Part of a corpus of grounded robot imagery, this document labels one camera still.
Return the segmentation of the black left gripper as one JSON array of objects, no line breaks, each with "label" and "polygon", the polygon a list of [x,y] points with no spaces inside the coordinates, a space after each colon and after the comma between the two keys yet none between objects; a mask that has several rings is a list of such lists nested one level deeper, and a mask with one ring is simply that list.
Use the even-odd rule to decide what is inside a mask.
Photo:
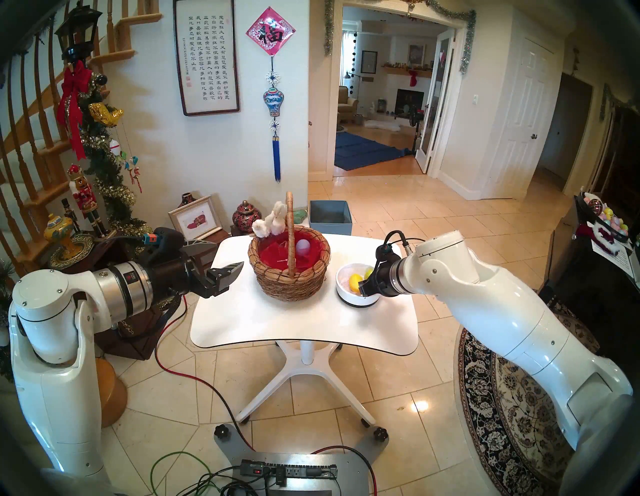
[{"label": "black left gripper", "polygon": [[[182,247],[187,256],[202,256],[216,251],[216,242],[189,240]],[[203,272],[193,258],[179,256],[159,264],[147,264],[146,272],[152,288],[152,303],[160,303],[175,296],[195,293],[202,298],[221,295],[238,279],[244,262],[212,267]]]}]

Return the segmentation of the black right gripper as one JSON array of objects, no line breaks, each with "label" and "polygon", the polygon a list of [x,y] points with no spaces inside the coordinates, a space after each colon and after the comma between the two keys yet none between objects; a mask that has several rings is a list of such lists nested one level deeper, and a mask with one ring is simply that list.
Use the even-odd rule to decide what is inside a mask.
[{"label": "black right gripper", "polygon": [[392,269],[397,268],[398,260],[377,261],[374,269],[366,269],[366,280],[359,281],[361,296],[382,295],[388,298],[399,296],[392,282]]}]

